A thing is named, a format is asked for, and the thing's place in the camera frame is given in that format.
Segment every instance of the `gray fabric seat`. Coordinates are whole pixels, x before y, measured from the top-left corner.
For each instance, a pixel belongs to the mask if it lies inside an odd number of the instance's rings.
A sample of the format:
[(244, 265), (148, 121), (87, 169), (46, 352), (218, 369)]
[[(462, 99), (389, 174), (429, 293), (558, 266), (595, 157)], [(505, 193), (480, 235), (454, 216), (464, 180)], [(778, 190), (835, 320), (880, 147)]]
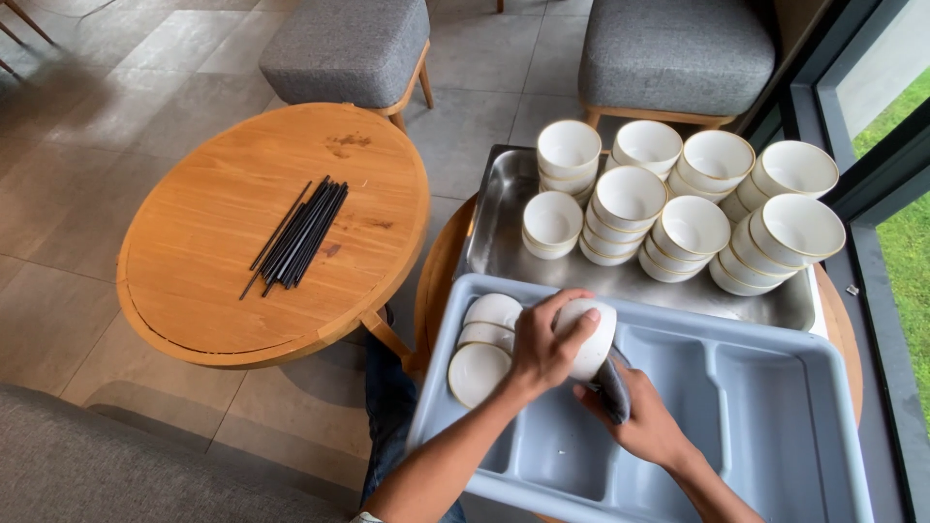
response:
[(5, 523), (346, 523), (260, 481), (54, 396), (0, 383)]
[(259, 67), (290, 104), (385, 108), (404, 95), (429, 36), (423, 0), (303, 0)]
[(589, 105), (740, 114), (775, 58), (744, 0), (594, 0), (578, 92)]

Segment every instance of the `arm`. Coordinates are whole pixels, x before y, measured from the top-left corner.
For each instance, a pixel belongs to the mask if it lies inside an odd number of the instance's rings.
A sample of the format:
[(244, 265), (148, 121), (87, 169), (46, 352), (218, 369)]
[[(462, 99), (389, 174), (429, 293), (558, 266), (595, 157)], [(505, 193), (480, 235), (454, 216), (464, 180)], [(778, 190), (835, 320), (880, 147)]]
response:
[(585, 313), (561, 340), (552, 333), (552, 319), (570, 300), (591, 296), (579, 288), (562, 290), (525, 310), (517, 321), (511, 370), (494, 393), (411, 453), (363, 510), (390, 523), (438, 521), (507, 424), (527, 403), (568, 377), (581, 343), (597, 329), (600, 313)]
[(656, 387), (641, 370), (615, 363), (630, 389), (630, 420), (614, 425), (597, 395), (575, 385), (575, 396), (630, 454), (666, 470), (684, 491), (705, 523), (763, 523), (743, 500), (717, 476), (700, 450), (688, 441), (662, 404)]

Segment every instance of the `person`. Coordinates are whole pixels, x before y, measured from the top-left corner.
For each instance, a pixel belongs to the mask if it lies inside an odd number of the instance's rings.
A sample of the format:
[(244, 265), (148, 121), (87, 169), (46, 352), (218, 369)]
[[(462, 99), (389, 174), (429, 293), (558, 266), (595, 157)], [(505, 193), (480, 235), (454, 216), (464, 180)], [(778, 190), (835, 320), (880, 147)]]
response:
[[(516, 323), (507, 376), (481, 405), (406, 459), (404, 445), (417, 404), (416, 388), (397, 356), (369, 337), (365, 400), (372, 452), (362, 512), (354, 522), (464, 523), (457, 499), (478, 464), (523, 407), (565, 381), (580, 345), (597, 329), (600, 313), (590, 309), (561, 339), (552, 332), (552, 320), (569, 301), (592, 297), (582, 288), (564, 289), (524, 310)], [(573, 388), (578, 401), (626, 451), (665, 469), (703, 521), (761, 523), (687, 439), (645, 373), (623, 365), (617, 368), (630, 390), (627, 422), (610, 422), (596, 393), (581, 384)]]

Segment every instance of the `wooden table top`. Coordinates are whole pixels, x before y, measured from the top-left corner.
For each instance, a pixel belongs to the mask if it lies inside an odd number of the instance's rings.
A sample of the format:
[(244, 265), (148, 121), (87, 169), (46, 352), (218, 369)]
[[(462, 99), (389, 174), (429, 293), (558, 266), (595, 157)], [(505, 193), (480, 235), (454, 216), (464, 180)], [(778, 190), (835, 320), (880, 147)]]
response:
[[(298, 288), (249, 265), (307, 181), (349, 195)], [(338, 340), (381, 307), (426, 234), (423, 162), (386, 119), (348, 104), (261, 114), (207, 141), (152, 190), (126, 233), (117, 290), (129, 323), (174, 357), (210, 367), (277, 365)]]
[[(417, 333), (418, 367), (424, 369), (429, 365), (430, 353), (439, 335), (439, 326), (445, 312), (445, 302), (452, 289), (452, 276), (458, 264), (462, 242), (472, 224), (472, 214), (476, 196), (462, 204), (452, 216), (432, 244), (430, 253), (423, 265), (417, 286), (417, 300), (414, 308), (414, 326)], [(846, 364), (849, 392), (853, 400), (856, 424), (862, 417), (862, 364), (856, 336), (853, 332), (849, 314), (843, 307), (840, 295), (819, 264), (814, 265), (820, 300), (823, 304), (824, 319), (830, 342), (836, 345)]]

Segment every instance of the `glass pane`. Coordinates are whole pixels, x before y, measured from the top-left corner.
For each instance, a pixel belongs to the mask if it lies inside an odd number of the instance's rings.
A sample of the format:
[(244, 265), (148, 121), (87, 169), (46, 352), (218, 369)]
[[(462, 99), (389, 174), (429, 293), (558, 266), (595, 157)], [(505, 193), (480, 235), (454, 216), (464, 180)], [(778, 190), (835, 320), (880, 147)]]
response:
[(930, 193), (876, 230), (930, 427)]
[(837, 85), (861, 158), (930, 97), (930, 0), (910, 0)]

